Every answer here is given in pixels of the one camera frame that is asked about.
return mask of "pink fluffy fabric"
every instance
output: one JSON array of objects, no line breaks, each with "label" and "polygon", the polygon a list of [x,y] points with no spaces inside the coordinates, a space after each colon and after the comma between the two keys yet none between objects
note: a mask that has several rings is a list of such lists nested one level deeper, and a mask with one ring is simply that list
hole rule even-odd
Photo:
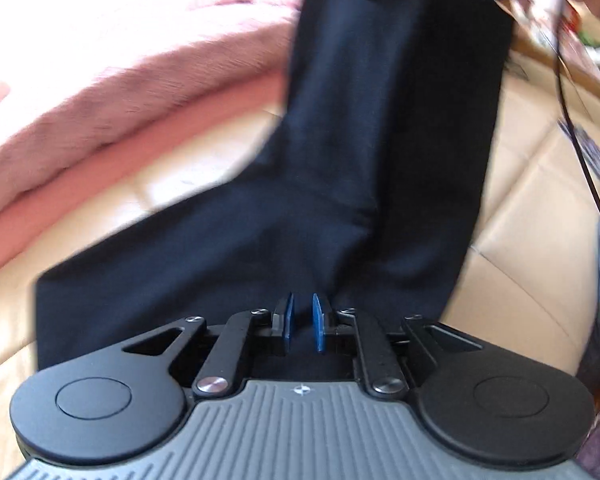
[{"label": "pink fluffy fabric", "polygon": [[142,0],[50,47],[0,104],[0,211],[192,99],[283,66],[301,3]]}]

